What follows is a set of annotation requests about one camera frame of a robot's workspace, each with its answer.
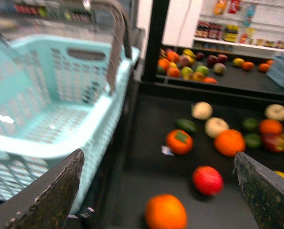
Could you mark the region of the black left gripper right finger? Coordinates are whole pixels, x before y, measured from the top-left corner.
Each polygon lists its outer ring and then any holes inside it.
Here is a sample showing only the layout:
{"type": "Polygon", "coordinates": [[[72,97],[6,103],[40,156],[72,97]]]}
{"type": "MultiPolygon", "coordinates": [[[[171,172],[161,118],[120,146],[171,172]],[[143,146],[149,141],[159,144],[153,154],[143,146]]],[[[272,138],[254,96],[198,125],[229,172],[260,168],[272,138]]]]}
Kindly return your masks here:
{"type": "Polygon", "coordinates": [[[284,229],[284,178],[244,152],[236,153],[234,171],[260,229],[284,229]]]}

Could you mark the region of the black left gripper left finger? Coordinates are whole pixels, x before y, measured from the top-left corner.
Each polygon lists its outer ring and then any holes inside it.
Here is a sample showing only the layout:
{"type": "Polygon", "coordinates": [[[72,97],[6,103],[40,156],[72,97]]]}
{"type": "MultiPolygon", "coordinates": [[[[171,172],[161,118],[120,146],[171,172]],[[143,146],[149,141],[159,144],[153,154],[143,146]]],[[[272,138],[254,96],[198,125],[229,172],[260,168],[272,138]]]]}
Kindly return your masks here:
{"type": "Polygon", "coordinates": [[[5,229],[62,229],[78,193],[84,152],[76,149],[11,200],[19,198],[5,229]]]}

